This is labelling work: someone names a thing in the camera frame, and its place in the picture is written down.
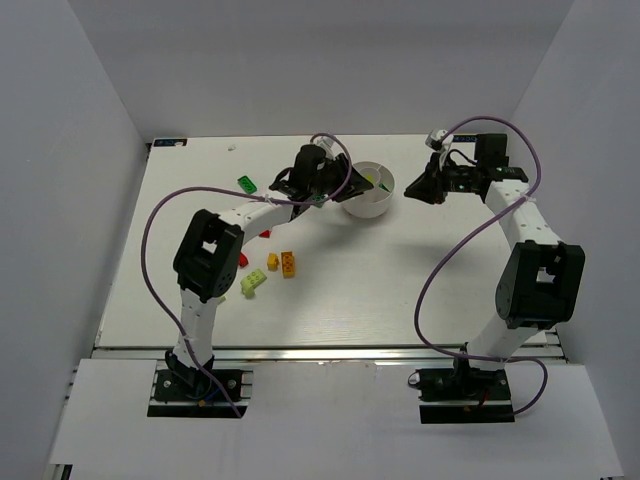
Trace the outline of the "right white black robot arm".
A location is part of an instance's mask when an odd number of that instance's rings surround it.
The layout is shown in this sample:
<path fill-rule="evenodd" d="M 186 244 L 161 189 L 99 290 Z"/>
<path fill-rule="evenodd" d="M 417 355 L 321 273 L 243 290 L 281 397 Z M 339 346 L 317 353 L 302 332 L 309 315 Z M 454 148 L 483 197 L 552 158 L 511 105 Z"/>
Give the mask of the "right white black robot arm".
<path fill-rule="evenodd" d="M 450 193 L 479 196 L 511 249 L 494 316 L 454 357 L 453 378 L 464 386 L 492 381 L 528 339 L 571 319 L 586 260 L 581 246 L 565 243 L 548 225 L 526 173 L 509 164 L 507 142 L 504 134 L 480 134 L 472 163 L 458 165 L 450 139 L 434 130 L 425 141 L 430 160 L 404 192 L 430 205 L 442 204 Z"/>

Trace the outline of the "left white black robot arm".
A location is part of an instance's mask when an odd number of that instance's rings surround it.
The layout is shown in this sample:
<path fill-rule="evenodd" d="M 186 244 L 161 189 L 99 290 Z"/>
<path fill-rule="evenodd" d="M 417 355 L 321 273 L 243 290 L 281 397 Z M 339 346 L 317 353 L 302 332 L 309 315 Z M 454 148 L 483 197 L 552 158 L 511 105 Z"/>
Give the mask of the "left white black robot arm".
<path fill-rule="evenodd" d="M 350 166 L 344 154 L 306 144 L 294 165 L 276 176 L 269 199 L 251 200 L 230 210 L 194 214 L 173 260 L 181 295 L 180 337 L 165 360 L 184 395 L 200 400 L 214 388 L 212 333 L 219 298 L 231 288 L 242 247 L 260 233 L 289 223 L 313 200 L 350 200 L 374 188 Z"/>

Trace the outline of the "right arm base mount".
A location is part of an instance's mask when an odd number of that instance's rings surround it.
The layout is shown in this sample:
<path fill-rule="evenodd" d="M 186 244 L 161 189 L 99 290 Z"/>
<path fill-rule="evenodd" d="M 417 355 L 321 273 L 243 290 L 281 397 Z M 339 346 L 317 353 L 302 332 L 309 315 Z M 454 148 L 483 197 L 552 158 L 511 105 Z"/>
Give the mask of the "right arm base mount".
<path fill-rule="evenodd" d="M 500 424 L 515 421 L 504 370 L 478 378 L 454 368 L 418 369 L 408 386 L 418 392 L 423 425 Z"/>

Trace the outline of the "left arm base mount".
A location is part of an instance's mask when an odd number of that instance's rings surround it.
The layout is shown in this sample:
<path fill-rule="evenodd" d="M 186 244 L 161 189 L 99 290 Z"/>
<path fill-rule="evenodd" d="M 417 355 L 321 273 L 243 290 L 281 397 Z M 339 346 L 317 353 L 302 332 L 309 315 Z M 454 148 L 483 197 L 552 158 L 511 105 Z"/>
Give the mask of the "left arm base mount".
<path fill-rule="evenodd" d="M 252 396 L 251 370 L 215 370 L 215 376 L 242 417 Z M 147 409 L 150 418 L 238 419 L 219 386 L 206 377 L 204 385 L 189 393 L 168 369 L 156 372 Z"/>

